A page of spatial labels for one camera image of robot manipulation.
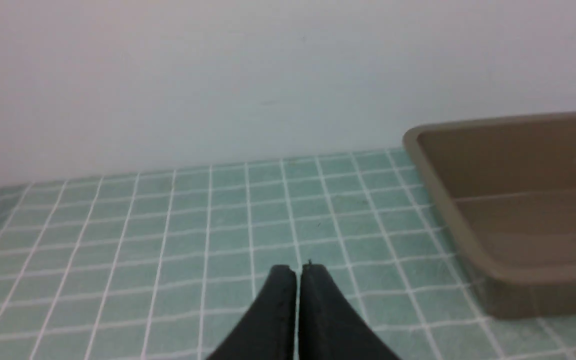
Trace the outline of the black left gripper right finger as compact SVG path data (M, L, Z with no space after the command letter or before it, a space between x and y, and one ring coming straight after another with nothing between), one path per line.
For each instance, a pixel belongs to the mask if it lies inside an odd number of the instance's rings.
M322 264L302 266L300 360L398 360L350 305Z

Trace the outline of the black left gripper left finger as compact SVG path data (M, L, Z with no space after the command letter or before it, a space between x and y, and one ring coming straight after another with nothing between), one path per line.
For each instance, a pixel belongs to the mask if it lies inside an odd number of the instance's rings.
M274 265L263 287L210 360L292 360L295 350L297 275Z

